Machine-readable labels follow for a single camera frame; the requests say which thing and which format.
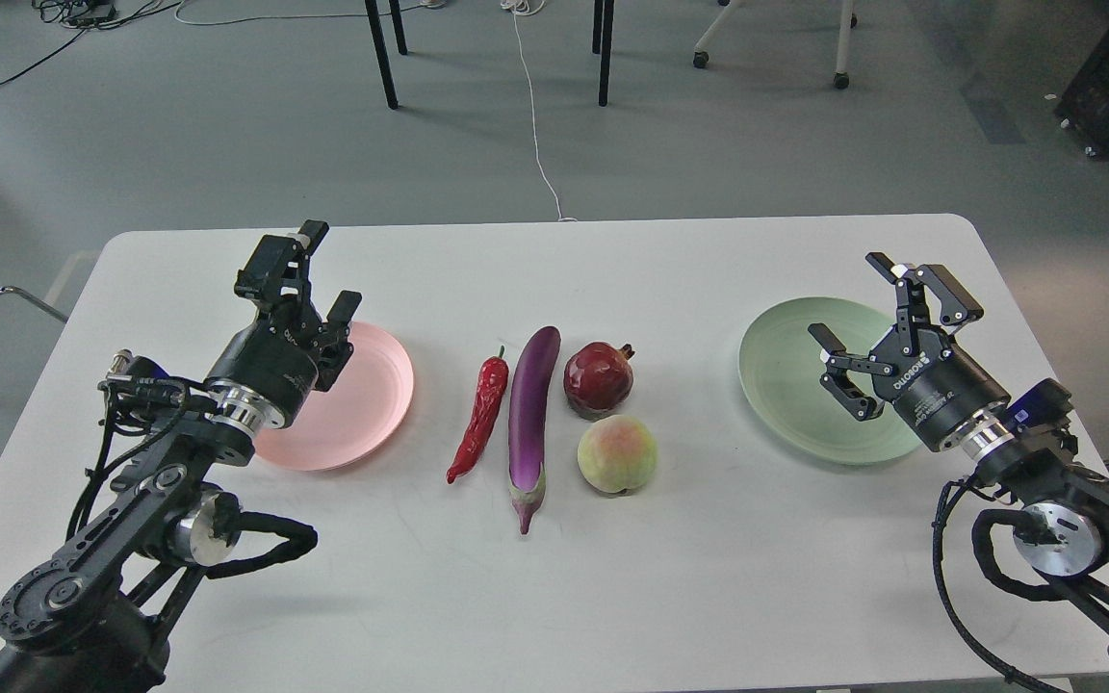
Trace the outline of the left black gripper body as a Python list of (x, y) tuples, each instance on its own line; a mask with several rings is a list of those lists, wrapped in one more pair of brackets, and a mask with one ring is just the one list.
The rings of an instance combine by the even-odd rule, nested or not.
[(326, 393), (352, 359), (321, 357), (321, 325), (301, 342), (292, 328), (256, 322), (235, 335), (204, 386), (210, 420), (238, 430), (289, 428), (312, 393)]

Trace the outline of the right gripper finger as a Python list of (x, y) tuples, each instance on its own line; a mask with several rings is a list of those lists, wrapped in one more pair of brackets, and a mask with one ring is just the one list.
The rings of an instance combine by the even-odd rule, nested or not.
[(881, 416), (884, 404), (859, 389), (857, 383), (851, 380), (849, 373), (891, 376), (896, 371), (893, 364), (874, 360), (869, 355), (864, 358), (858, 354), (851, 354), (846, 349), (845, 343), (841, 342), (837, 335), (824, 323), (810, 324), (807, 333), (814, 338), (814, 342), (820, 343), (822, 360), (824, 368), (826, 368), (826, 371), (820, 376), (820, 386), (830, 393), (855, 421), (876, 420)]
[(965, 325), (981, 320), (981, 303), (947, 267), (899, 265), (884, 253), (867, 253), (865, 259), (893, 286), (896, 308), (889, 334), (894, 338), (918, 338), (924, 333), (952, 338)]

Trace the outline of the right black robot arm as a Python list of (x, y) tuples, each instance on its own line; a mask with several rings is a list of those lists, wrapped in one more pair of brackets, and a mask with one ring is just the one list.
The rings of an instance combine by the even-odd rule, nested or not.
[(991, 653), (965, 626), (943, 575), (943, 536), (964, 495), (990, 501), (969, 531), (983, 578), (1030, 603), (1069, 603), (1109, 636), (1109, 476), (1075, 459), (1072, 402), (1061, 383), (1047, 378), (1013, 398), (963, 350), (955, 334), (980, 322), (983, 308), (950, 271), (898, 265), (882, 253), (866, 259), (896, 294), (894, 322), (865, 354), (848, 351), (826, 324), (810, 325), (826, 364), (820, 386), (854, 420), (875, 420), (889, 405), (924, 447), (971, 460), (971, 473), (943, 485), (932, 522), (938, 597), (981, 662), (1008, 683), (1047, 692), (1050, 684)]

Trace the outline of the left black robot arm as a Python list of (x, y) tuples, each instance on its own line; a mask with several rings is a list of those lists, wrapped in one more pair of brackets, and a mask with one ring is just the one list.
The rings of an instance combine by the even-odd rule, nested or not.
[(309, 267), (327, 223), (266, 234), (235, 277), (255, 320), (202, 381), (120, 351), (100, 383), (104, 439), (67, 523), (64, 544), (0, 601), (0, 692), (146, 692), (166, 680), (170, 642), (203, 580), (297, 560), (318, 534), (295, 519), (246, 512), (211, 483), (243, 466), (260, 431), (289, 428), (313, 393), (352, 359), (362, 295), (326, 317)]

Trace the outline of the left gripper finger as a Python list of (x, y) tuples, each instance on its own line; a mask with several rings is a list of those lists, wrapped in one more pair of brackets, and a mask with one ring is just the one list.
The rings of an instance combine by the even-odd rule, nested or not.
[(327, 232), (326, 222), (306, 220), (294, 233), (264, 234), (237, 272), (234, 294), (260, 310), (276, 310), (285, 300), (309, 304), (311, 259)]
[(340, 291), (336, 295), (326, 320), (321, 325), (321, 357), (347, 358), (352, 354), (350, 330), (364, 296), (357, 291)]

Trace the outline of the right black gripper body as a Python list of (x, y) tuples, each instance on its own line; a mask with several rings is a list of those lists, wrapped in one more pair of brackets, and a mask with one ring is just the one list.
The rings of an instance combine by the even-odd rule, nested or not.
[(930, 451), (942, 451), (950, 438), (978, 411), (995, 411), (1013, 396), (995, 381), (950, 335), (919, 332), (916, 345), (902, 346), (888, 336), (888, 402), (903, 422)]

